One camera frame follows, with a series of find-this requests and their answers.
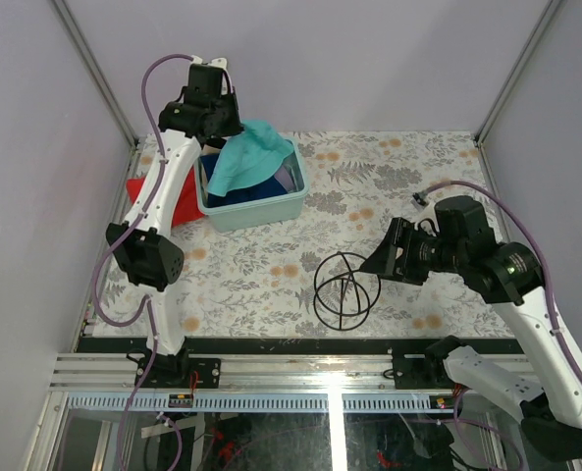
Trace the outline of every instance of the black wire sphere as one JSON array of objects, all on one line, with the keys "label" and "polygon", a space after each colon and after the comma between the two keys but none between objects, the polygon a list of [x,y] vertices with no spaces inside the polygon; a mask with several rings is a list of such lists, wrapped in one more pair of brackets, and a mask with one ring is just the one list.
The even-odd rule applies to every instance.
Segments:
[{"label": "black wire sphere", "polygon": [[[318,284],[319,274],[322,269],[328,265],[328,262],[337,257],[341,260],[336,264],[336,267],[343,261],[343,271]],[[356,274],[362,272],[352,268],[352,266],[360,266],[365,260],[365,257],[357,253],[337,252],[319,264],[314,274],[314,299],[312,300],[312,306],[319,321],[327,328],[338,332],[358,329],[365,323],[371,309],[378,302],[382,289],[380,278],[376,276],[378,289],[374,297],[370,294],[371,287],[364,287],[356,278]],[[350,292],[352,292],[351,300],[347,296]],[[357,318],[356,322],[351,321],[353,318]]]}]

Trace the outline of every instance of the teal cloth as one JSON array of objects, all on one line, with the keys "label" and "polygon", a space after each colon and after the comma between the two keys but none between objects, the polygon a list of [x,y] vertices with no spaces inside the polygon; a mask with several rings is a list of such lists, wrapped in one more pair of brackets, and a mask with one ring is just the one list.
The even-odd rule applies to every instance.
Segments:
[{"label": "teal cloth", "polygon": [[242,122],[244,131],[228,139],[221,149],[208,192],[225,196],[234,189],[250,188],[269,180],[294,148],[266,121]]}]

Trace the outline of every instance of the red wire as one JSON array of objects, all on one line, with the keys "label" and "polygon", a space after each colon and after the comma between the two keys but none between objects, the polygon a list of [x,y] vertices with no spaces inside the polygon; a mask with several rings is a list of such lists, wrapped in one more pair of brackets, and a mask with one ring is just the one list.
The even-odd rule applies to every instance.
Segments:
[{"label": "red wire", "polygon": [[199,383],[199,372],[194,370],[190,373],[190,394],[192,395],[192,401],[194,401],[194,392],[196,391],[196,385]]},{"label": "red wire", "polygon": [[451,390],[451,396],[452,398],[456,398],[459,394],[462,393],[462,389],[463,389],[463,385],[456,383],[454,385],[454,388]]}]

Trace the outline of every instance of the wiring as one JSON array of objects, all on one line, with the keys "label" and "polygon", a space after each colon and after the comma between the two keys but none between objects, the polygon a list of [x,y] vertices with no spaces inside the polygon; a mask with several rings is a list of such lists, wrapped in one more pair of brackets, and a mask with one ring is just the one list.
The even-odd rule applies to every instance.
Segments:
[{"label": "wiring", "polygon": [[451,397],[452,399],[456,399],[456,397],[463,392],[463,385],[459,383],[455,383],[454,387],[451,390]]},{"label": "wiring", "polygon": [[517,468],[516,468],[517,471],[523,471],[525,468],[525,465],[526,465],[526,460],[524,459],[524,456],[522,456],[520,449],[513,442],[513,440],[510,439],[510,437],[508,437],[506,434],[502,433],[500,430],[492,427],[491,425],[485,424],[483,422],[479,422],[477,420],[462,419],[462,418],[458,417],[458,409],[460,407],[460,404],[462,403],[462,399],[465,396],[466,391],[467,391],[467,389],[463,388],[463,391],[461,391],[461,393],[456,397],[456,401],[454,402],[454,407],[453,407],[454,413],[453,413],[453,416],[451,419],[447,419],[447,420],[412,419],[411,422],[416,422],[418,424],[437,424],[437,425],[441,425],[442,423],[454,424],[454,428],[456,429],[456,434],[458,435],[458,438],[463,442],[463,444],[465,445],[467,450],[472,454],[472,456],[474,456],[479,461],[485,463],[487,466],[489,466],[489,469],[491,469],[493,471],[504,471],[502,468],[499,468],[494,463],[490,463],[489,461],[487,461],[487,458],[480,451],[478,451],[476,449],[476,447],[465,437],[465,435],[463,434],[463,431],[461,430],[461,427],[459,425],[460,424],[474,425],[480,429],[483,429],[483,430],[486,430],[486,431],[491,432],[493,434],[496,434],[498,437],[501,438],[503,443],[508,445],[515,452],[515,455],[517,456],[517,461],[518,461]]},{"label": "wiring", "polygon": [[[137,393],[139,388],[142,386],[144,380],[146,379],[146,377],[151,369],[151,366],[153,365],[153,362],[155,361],[155,356],[157,354],[158,334],[157,334],[157,328],[155,326],[155,319],[153,317],[153,308],[151,306],[151,301],[150,301],[150,297],[148,296],[148,294],[146,294],[145,296],[142,297],[142,300],[140,301],[140,305],[138,306],[137,310],[135,311],[135,313],[133,314],[133,316],[129,320],[127,320],[127,321],[115,321],[115,320],[111,319],[110,317],[108,317],[105,314],[105,312],[103,311],[103,309],[101,308],[101,302],[100,302],[99,295],[98,295],[98,286],[99,286],[100,275],[101,275],[103,268],[105,267],[107,261],[111,258],[114,251],[127,239],[127,237],[129,237],[132,234],[132,232],[135,230],[135,228],[137,228],[137,226],[140,224],[140,222],[144,218],[144,214],[146,213],[149,206],[153,202],[153,198],[155,197],[155,195],[159,191],[160,185],[162,184],[162,181],[164,179],[164,173],[166,171],[166,150],[164,148],[164,142],[162,141],[162,136],[160,134],[160,130],[159,130],[158,126],[155,124],[155,120],[153,119],[153,115],[151,114],[151,109],[149,107],[149,103],[148,103],[148,99],[147,99],[147,95],[146,95],[146,86],[147,86],[147,83],[148,83],[148,80],[149,80],[151,73],[158,66],[160,66],[161,64],[163,64],[167,61],[170,61],[172,59],[184,59],[184,60],[192,62],[192,57],[187,56],[186,54],[171,54],[168,56],[164,56],[161,59],[158,59],[157,61],[155,61],[153,64],[151,64],[151,66],[146,70],[146,72],[144,73],[144,77],[142,78],[142,85],[140,87],[142,106],[144,107],[144,112],[146,113],[146,117],[148,118],[148,120],[151,124],[151,127],[153,129],[153,133],[155,134],[155,138],[157,140],[157,145],[158,145],[158,151],[159,151],[160,155],[162,156],[162,159],[160,160],[160,167],[159,167],[157,180],[155,181],[153,187],[151,188],[151,191],[149,193],[148,198],[142,204],[141,212],[137,215],[137,217],[133,220],[133,222],[131,222],[131,224],[127,228],[127,230],[112,245],[110,245],[108,247],[108,249],[105,251],[105,253],[101,257],[99,262],[94,267],[94,271],[92,272],[92,280],[91,280],[92,302],[94,303],[94,309],[95,309],[97,316],[99,318],[101,318],[101,320],[103,320],[103,322],[105,322],[106,324],[108,324],[110,326],[114,326],[114,327],[130,326],[131,324],[133,324],[135,321],[138,320],[138,318],[142,314],[142,311],[144,310],[144,307],[146,306],[147,312],[148,312],[148,317],[149,317],[149,324],[151,327],[151,335],[153,337],[153,349],[151,352],[151,357],[146,365],[146,368],[144,369],[144,372],[140,376],[137,384],[134,386],[132,394],[127,399],[127,402],[125,404],[125,409],[123,410],[123,415],[121,416],[121,421],[119,424],[120,426],[119,426],[118,436],[117,436],[117,455],[118,455],[118,459],[119,459],[120,469],[123,471],[127,470],[127,468],[125,467],[125,463],[123,462],[123,434],[124,434],[123,431],[125,430],[124,425],[126,423],[127,416],[129,414],[129,409],[132,406],[133,398],[135,397],[135,394]],[[177,467],[177,464],[182,456],[182,435],[180,434],[180,430],[177,427],[177,425],[175,424],[175,422],[173,422],[171,419],[169,419],[168,417],[166,417],[162,414],[160,414],[159,417],[162,418],[164,421],[166,421],[171,426],[171,428],[173,428],[173,430],[176,432],[176,434],[178,436],[178,454],[177,454],[177,457],[175,458],[175,461],[173,462],[171,467],[169,467],[169,469],[168,469],[168,471],[173,471]]]},{"label": "wiring", "polygon": [[520,221],[520,219],[517,217],[517,215],[515,215],[515,213],[513,213],[513,211],[503,201],[501,201],[494,194],[487,191],[485,188],[483,188],[482,186],[480,186],[476,183],[464,182],[461,180],[450,180],[447,182],[440,182],[437,184],[433,184],[432,186],[430,186],[430,187],[426,188],[424,191],[422,191],[420,194],[423,197],[429,193],[432,193],[433,191],[436,191],[436,190],[443,188],[445,186],[450,186],[452,184],[458,185],[458,186],[467,186],[468,188],[475,189],[479,193],[487,196],[489,199],[491,199],[494,203],[496,203],[505,212],[505,214],[510,218],[510,220],[515,224],[515,226],[517,226],[517,228],[522,232],[524,237],[526,237],[526,240],[528,240],[528,243],[533,248],[535,255],[537,255],[537,258],[539,259],[539,263],[541,264],[542,271],[544,273],[544,286],[546,287],[546,289],[545,289],[546,308],[548,310],[550,323],[552,326],[551,333],[555,336],[555,339],[558,342],[558,346],[559,346],[561,352],[563,353],[563,356],[567,360],[567,363],[568,363],[570,369],[572,370],[572,372],[574,373],[574,375],[578,379],[579,383],[582,385],[582,370],[581,370],[580,366],[578,365],[576,359],[574,358],[574,355],[572,355],[572,352],[569,348],[569,345],[567,344],[567,340],[565,339],[563,331],[560,328],[560,323],[559,323],[559,319],[558,319],[559,315],[558,315],[558,312],[556,312],[556,307],[555,307],[555,295],[554,295],[554,290],[553,290],[553,279],[552,279],[552,275],[551,275],[551,270],[550,270],[550,266],[548,265],[548,261],[546,260],[546,257],[544,256],[544,252],[542,251],[541,247],[539,246],[539,244],[537,243],[537,241],[535,240],[533,235],[530,233],[530,231],[528,231],[528,229],[526,229],[526,227]]},{"label": "wiring", "polygon": [[194,404],[194,392],[199,383],[199,372],[194,370],[190,373],[190,395],[192,396],[192,404]]},{"label": "wiring", "polygon": [[479,461],[485,463],[486,465],[489,466],[490,469],[493,470],[501,470],[501,468],[498,468],[496,466],[494,466],[493,463],[490,463],[489,461],[487,461],[487,458],[481,453],[479,452],[476,447],[474,445],[471,444],[471,442],[465,437],[465,434],[463,434],[463,431],[461,429],[461,427],[459,426],[459,424],[461,422],[463,423],[471,423],[472,425],[476,425],[477,427],[480,427],[481,429],[484,430],[488,430],[490,432],[495,433],[496,435],[498,435],[501,439],[503,439],[503,441],[508,444],[511,448],[513,448],[513,450],[515,451],[515,453],[517,454],[517,460],[519,461],[518,470],[522,470],[524,469],[524,465],[525,460],[524,457],[522,456],[522,453],[520,452],[519,448],[517,447],[517,445],[511,440],[509,439],[507,436],[505,436],[502,432],[500,432],[499,430],[484,424],[483,422],[477,422],[475,420],[470,420],[467,422],[464,422],[464,420],[460,419],[458,417],[458,406],[462,403],[463,397],[465,396],[465,392],[467,391],[466,388],[463,388],[461,390],[461,392],[456,396],[456,401],[454,402],[454,413],[453,413],[453,423],[454,423],[454,428],[456,429],[456,434],[458,435],[458,437],[460,438],[460,440],[463,442],[463,444],[465,445],[465,447],[469,450],[469,452],[475,456]]}]

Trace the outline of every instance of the black bracket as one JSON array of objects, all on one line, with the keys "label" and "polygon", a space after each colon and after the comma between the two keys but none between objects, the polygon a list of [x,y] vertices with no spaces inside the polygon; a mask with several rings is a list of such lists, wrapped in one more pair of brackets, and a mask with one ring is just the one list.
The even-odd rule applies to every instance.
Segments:
[{"label": "black bracket", "polygon": [[196,137],[200,144],[213,137],[240,134],[243,128],[236,94],[233,90],[221,94],[224,76],[227,72],[218,67],[191,64],[188,85],[177,101],[168,103],[160,113],[160,131],[182,131],[187,137]]},{"label": "black bracket", "polygon": [[[144,356],[136,359],[132,353],[143,353]],[[151,351],[133,350],[126,357],[137,365],[137,384],[148,365]],[[194,386],[197,390],[216,390],[221,380],[221,364],[220,358],[190,358],[185,347],[177,355],[156,355],[141,387],[191,390]]]},{"label": "black bracket", "polygon": [[421,358],[394,357],[393,372],[396,388],[398,390],[451,390],[454,387],[454,381],[446,374],[444,360],[451,351],[460,346],[465,346],[465,342],[454,336],[448,336],[427,347]]},{"label": "black bracket", "polygon": [[[112,245],[129,228],[129,224],[110,224],[105,233]],[[114,257],[119,268],[127,273],[130,283],[163,291],[182,273],[184,252],[155,229],[134,230],[116,250]]]}]

